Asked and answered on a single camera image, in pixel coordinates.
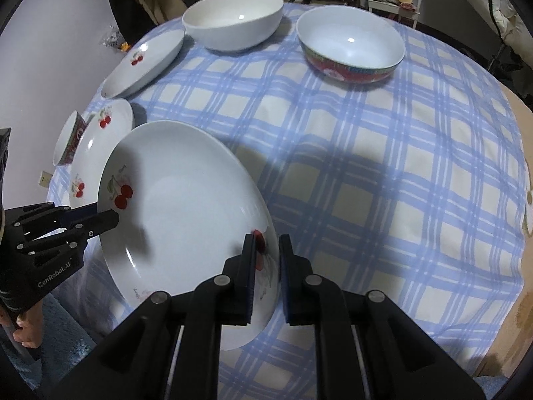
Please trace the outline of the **person's left hand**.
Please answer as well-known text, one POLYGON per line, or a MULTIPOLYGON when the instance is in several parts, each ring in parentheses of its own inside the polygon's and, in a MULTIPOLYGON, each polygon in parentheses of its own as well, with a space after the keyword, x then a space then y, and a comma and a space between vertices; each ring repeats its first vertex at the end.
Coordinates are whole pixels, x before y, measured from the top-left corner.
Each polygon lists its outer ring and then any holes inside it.
POLYGON ((43 301, 39 301, 13 322, 4 307, 1 307, 1 325, 8 329, 8 336, 27 349, 38 349, 43 341, 43 301))

